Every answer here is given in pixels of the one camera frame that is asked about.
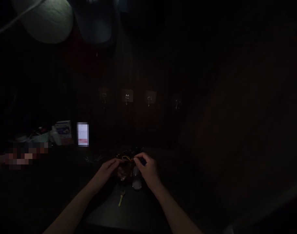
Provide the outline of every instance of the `finger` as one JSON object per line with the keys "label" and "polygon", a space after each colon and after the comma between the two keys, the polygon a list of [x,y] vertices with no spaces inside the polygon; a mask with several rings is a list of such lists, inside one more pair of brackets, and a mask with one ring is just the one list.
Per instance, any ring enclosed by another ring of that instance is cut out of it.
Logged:
{"label": "finger", "polygon": [[142,163],[140,162],[140,160],[138,158],[133,158],[133,160],[134,160],[136,166],[138,167],[138,169],[140,171],[142,171],[142,169],[143,169],[144,166],[142,165]]}
{"label": "finger", "polygon": [[111,159],[111,160],[109,160],[107,162],[104,162],[103,163],[103,166],[107,169],[107,168],[109,168],[115,162],[122,162],[122,160],[121,159],[117,159],[117,158],[113,158],[113,159]]}
{"label": "finger", "polygon": [[120,164],[120,161],[116,161],[113,164],[110,165],[110,167],[108,168],[108,170],[110,171],[110,173],[112,173]]}
{"label": "finger", "polygon": [[134,156],[135,158],[144,158],[146,162],[149,162],[152,160],[152,158],[150,156],[148,156],[146,153],[139,153],[137,155]]}

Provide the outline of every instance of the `key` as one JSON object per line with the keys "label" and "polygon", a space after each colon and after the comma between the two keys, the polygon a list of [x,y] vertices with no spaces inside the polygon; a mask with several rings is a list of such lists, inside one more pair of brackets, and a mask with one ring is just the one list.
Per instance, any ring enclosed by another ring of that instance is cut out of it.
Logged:
{"label": "key", "polygon": [[123,196],[126,194],[126,191],[124,191],[124,190],[121,190],[120,191],[120,202],[119,202],[119,207],[121,207],[121,203],[122,203],[122,198],[123,198]]}

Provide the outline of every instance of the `hand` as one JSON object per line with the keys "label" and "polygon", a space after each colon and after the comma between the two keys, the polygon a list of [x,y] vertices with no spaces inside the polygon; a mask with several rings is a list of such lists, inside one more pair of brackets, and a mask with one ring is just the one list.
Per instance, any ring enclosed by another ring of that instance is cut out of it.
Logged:
{"label": "hand", "polygon": [[119,166],[123,161],[121,159],[112,159],[109,160],[101,166],[97,171],[95,176],[87,184],[87,188],[91,189],[92,192],[98,193],[99,190],[104,186],[107,180],[112,175],[113,171]]}
{"label": "hand", "polygon": [[[142,165],[139,158],[145,159],[145,166]],[[154,159],[152,159],[146,153],[139,153],[134,156],[133,160],[140,172],[142,173],[142,176],[145,179],[150,190],[154,190],[155,188],[161,185],[161,181],[157,172],[157,164]]]}

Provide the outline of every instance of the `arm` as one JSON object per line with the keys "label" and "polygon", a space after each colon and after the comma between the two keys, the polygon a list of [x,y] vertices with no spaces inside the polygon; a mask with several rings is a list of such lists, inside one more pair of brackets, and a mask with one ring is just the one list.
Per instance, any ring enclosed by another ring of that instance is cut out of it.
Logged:
{"label": "arm", "polygon": [[[146,165],[143,166],[138,158],[144,158]],[[162,185],[158,173],[156,161],[146,153],[140,153],[134,157],[136,166],[141,171],[148,187],[158,199],[174,234],[202,234],[198,227],[189,219],[186,213],[175,202],[167,189]]]}
{"label": "arm", "polygon": [[74,197],[43,234],[74,233],[90,200],[104,186],[121,161],[112,159],[105,162],[91,181]]}

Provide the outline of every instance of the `box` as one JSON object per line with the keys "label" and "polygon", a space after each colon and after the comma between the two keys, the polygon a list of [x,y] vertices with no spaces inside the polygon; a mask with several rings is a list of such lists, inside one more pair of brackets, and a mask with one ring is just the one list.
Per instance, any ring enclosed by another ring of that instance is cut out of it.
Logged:
{"label": "box", "polygon": [[62,145],[70,145],[73,144],[73,138],[71,135],[71,123],[70,120],[67,121],[58,121],[55,124],[55,128],[57,133],[60,136],[61,144]]}

